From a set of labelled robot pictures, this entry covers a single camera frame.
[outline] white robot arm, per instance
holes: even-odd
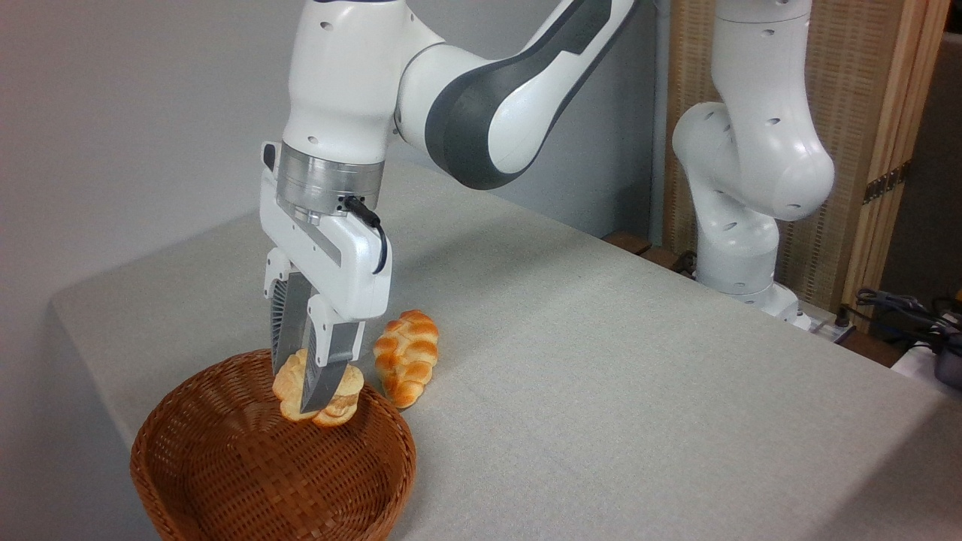
[[[795,294],[774,283],[775,219],[814,213],[834,165],[805,94],[811,0],[719,0],[712,80],[724,103],[701,103],[672,138],[692,189],[697,280],[807,328]]]
[[[387,309],[392,251],[372,212],[389,137],[475,189],[534,161],[551,126],[638,0],[563,0],[516,56],[448,45],[405,0],[307,0],[291,60],[291,116],[266,143],[261,223],[274,371],[303,343],[301,410],[324,407]]]

